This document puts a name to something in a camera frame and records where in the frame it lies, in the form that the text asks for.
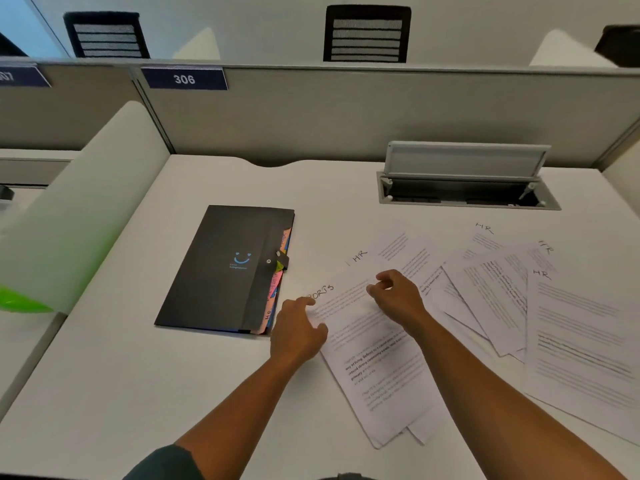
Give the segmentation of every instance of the forearm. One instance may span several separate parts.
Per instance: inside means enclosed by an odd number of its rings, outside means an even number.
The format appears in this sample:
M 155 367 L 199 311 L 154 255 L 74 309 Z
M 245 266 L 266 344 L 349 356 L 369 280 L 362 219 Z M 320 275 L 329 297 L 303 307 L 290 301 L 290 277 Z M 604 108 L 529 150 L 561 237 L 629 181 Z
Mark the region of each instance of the forearm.
M 176 444 L 206 480 L 240 478 L 297 366 L 269 359 Z
M 623 479 L 426 314 L 413 332 L 456 426 L 489 480 Z

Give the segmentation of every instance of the black folder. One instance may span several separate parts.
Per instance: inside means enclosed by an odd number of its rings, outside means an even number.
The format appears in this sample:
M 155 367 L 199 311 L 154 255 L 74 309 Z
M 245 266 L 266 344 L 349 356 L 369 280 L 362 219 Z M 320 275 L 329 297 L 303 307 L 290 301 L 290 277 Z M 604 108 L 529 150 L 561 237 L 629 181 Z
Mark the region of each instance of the black folder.
M 291 209 L 210 205 L 156 325 L 259 330 L 278 259 L 288 261 L 278 251 L 293 218 Z

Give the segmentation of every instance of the smiley face logo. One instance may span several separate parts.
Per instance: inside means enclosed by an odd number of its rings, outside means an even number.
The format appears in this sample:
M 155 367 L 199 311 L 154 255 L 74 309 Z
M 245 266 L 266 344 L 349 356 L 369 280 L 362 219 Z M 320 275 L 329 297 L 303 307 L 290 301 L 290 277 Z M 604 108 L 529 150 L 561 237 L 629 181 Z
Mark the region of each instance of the smiley face logo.
M 249 259 L 251 257 L 251 253 L 247 253 L 246 254 L 246 259 L 244 261 L 238 261 L 238 256 L 240 255 L 240 253 L 236 253 L 236 257 L 234 258 L 234 261 L 238 264 L 246 264 L 249 262 Z

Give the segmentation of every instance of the black office chair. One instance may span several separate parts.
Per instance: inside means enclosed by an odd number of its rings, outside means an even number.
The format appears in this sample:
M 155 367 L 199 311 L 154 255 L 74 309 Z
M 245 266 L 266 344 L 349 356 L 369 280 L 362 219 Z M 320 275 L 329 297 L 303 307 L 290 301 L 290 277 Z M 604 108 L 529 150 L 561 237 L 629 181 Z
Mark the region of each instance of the black office chair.
M 607 25 L 595 51 L 619 67 L 640 67 L 640 25 Z
M 328 6 L 323 60 L 406 62 L 410 26 L 408 6 Z
M 23 51 L 16 46 L 11 40 L 0 34 L 0 56 L 5 57 L 27 57 Z
M 64 20 L 76 57 L 149 58 L 139 13 L 70 11 Z

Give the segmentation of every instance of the hand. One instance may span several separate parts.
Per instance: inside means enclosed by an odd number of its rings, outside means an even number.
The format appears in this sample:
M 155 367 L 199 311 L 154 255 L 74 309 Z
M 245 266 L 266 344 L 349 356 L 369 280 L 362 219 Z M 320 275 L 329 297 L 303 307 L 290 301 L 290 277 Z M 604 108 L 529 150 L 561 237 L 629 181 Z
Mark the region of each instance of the hand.
M 431 316 L 422 304 L 418 287 L 402 273 L 391 269 L 376 275 L 380 280 L 367 286 L 369 293 L 386 316 L 402 325 L 404 330 L 415 338 Z
M 306 296 L 284 301 L 271 332 L 272 359 L 298 369 L 318 353 L 329 330 L 324 323 L 314 328 L 309 322 L 305 307 L 315 304 L 315 299 Z

